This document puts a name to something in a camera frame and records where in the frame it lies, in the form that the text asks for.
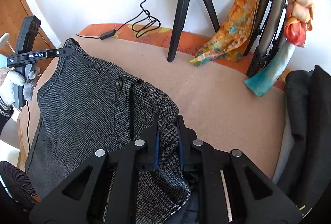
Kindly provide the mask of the black sleeve forearm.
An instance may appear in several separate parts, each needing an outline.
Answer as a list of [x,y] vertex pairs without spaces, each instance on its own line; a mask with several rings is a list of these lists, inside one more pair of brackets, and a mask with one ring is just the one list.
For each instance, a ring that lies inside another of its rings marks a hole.
[[1,106],[1,114],[0,114],[0,133],[2,133],[3,128],[5,127],[6,123],[11,119],[13,116],[13,107],[4,108]]

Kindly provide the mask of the left hand white glove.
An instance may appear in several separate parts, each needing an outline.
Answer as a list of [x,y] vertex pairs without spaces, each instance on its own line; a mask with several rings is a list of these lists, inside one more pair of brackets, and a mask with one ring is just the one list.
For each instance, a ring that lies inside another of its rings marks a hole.
[[40,68],[34,64],[28,75],[28,79],[17,71],[8,71],[7,76],[1,85],[1,107],[7,110],[12,108],[15,101],[14,86],[22,86],[24,98],[27,101],[31,101],[34,88],[36,87],[36,77],[39,74],[39,71]]

